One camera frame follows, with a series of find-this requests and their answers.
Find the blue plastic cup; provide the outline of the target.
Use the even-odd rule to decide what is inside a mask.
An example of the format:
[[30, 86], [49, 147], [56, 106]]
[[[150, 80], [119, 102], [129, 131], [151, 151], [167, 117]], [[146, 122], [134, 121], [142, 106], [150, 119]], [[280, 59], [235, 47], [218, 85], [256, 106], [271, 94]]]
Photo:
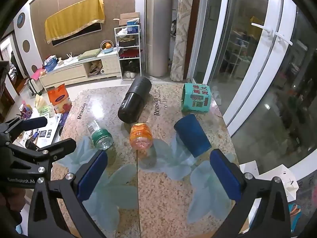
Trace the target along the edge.
[[194, 158], [211, 149], [212, 145], [194, 114], [188, 114], [179, 119], [174, 129]]

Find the white side table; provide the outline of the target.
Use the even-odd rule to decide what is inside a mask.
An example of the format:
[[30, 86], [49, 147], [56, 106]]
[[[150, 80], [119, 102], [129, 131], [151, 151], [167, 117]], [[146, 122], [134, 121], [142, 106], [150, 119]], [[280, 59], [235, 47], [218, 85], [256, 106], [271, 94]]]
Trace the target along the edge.
[[47, 125], [44, 127], [37, 127], [30, 131], [23, 131], [16, 140], [13, 142], [15, 145], [25, 148], [26, 141], [31, 139], [33, 143], [42, 148], [52, 143], [55, 143], [55, 136], [58, 135], [58, 126], [61, 120], [62, 114], [53, 113], [50, 117], [49, 112], [43, 114], [47, 119]]

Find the orange snack bag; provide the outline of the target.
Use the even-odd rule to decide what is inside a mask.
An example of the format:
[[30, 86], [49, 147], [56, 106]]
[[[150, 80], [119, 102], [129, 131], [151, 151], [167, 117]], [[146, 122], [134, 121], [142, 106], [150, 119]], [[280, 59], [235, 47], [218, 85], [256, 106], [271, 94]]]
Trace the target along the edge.
[[48, 98], [56, 113], [64, 114], [72, 108], [72, 101], [64, 84], [49, 90]]

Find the green clear plastic bottle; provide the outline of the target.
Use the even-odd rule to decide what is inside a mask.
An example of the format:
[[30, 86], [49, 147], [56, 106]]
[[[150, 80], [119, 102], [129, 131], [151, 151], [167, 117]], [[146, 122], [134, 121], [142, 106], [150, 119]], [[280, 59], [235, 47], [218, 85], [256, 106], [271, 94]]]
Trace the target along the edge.
[[96, 148], [107, 151], [113, 145], [111, 133], [107, 129], [100, 127], [97, 121], [94, 120], [88, 125], [88, 131]]

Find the black cylindrical flask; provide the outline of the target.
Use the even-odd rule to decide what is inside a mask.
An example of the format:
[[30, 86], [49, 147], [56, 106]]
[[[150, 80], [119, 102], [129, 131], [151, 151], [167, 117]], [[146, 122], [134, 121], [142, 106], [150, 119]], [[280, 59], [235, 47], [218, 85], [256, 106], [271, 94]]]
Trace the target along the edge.
[[148, 78], [137, 76], [134, 79], [118, 110], [121, 121], [127, 124], [138, 121], [151, 88], [152, 83]]

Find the orange plastic jar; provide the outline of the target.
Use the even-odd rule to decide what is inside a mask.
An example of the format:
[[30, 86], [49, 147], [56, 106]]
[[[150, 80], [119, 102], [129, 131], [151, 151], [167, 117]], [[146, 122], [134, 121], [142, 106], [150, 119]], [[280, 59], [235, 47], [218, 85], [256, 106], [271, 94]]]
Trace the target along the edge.
[[146, 123], [137, 123], [131, 127], [130, 145], [133, 149], [141, 151], [150, 148], [153, 144], [153, 136]]

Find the cream TV cabinet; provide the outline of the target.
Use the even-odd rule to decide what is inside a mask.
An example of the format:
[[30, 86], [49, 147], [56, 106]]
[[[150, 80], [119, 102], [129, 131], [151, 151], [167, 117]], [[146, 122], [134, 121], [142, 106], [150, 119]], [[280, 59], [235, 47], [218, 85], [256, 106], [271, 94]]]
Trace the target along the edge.
[[116, 51], [100, 52], [95, 58], [79, 60], [75, 57], [72, 61], [57, 66], [46, 75], [39, 77], [45, 89], [57, 87], [61, 84], [72, 85], [82, 82], [120, 78], [122, 76], [119, 58]]

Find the green cushion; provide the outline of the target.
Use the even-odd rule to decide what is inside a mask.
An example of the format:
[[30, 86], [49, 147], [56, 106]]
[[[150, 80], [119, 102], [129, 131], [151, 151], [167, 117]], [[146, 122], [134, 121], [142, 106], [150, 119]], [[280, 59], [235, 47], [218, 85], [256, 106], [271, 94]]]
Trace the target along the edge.
[[85, 59], [96, 58], [100, 52], [101, 52], [100, 48], [85, 51], [83, 54], [79, 55], [77, 57], [77, 59], [78, 59], [78, 61], [81, 61], [81, 60], [85, 60]]

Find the fruit bowl with oranges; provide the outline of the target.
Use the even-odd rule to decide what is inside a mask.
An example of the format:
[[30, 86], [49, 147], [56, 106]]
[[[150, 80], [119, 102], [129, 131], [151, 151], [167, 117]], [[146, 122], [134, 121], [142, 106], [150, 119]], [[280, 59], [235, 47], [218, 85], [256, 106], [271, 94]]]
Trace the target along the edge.
[[113, 48], [114, 48], [114, 44], [113, 44], [113, 42], [111, 40], [104, 40], [100, 44], [100, 49], [105, 54], [112, 52]]

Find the yellow cloth covered television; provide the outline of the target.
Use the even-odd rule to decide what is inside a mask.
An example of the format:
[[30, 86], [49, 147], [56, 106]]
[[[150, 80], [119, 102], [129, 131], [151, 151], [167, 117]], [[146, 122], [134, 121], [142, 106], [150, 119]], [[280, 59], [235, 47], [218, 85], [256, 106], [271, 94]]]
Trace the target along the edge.
[[68, 38], [95, 23], [105, 22], [103, 0], [82, 0], [51, 15], [45, 21], [46, 42]]

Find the teal hexagonal tin box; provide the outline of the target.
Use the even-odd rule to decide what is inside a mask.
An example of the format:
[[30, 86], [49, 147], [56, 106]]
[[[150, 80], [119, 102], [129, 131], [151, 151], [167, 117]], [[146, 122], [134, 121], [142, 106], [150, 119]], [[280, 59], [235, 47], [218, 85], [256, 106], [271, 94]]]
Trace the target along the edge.
[[212, 93], [205, 84], [185, 83], [182, 92], [182, 112], [207, 113], [210, 109]]

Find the white metal shelf rack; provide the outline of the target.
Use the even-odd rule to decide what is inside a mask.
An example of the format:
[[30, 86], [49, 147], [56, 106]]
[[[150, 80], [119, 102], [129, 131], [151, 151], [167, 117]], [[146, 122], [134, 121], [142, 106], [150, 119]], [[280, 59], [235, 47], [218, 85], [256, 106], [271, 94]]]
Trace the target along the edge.
[[114, 33], [121, 78], [133, 80], [142, 75], [140, 25], [133, 23], [116, 27]]

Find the cardboard box on shelf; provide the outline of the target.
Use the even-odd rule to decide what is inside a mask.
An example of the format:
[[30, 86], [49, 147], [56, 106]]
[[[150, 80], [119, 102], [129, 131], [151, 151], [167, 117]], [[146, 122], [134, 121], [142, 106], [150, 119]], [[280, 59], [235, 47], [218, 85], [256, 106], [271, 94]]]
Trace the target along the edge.
[[138, 22], [139, 20], [139, 12], [121, 13], [119, 18], [113, 18], [113, 21], [117, 22], [119, 26], [126, 26], [127, 22]]

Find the silver standing air conditioner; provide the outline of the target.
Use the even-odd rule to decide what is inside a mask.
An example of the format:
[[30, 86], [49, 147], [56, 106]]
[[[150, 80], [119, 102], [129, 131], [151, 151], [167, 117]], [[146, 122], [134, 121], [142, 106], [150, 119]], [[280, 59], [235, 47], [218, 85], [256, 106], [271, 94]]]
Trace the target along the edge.
[[146, 71], [152, 77], [168, 72], [173, 0], [146, 0]]

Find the white sliding door frame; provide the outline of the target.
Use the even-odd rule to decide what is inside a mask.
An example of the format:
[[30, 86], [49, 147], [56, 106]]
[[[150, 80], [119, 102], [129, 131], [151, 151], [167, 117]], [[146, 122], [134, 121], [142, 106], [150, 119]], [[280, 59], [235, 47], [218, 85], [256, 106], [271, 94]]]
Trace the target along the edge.
[[246, 123], [292, 46], [292, 0], [200, 0], [188, 78], [209, 85], [230, 135]]

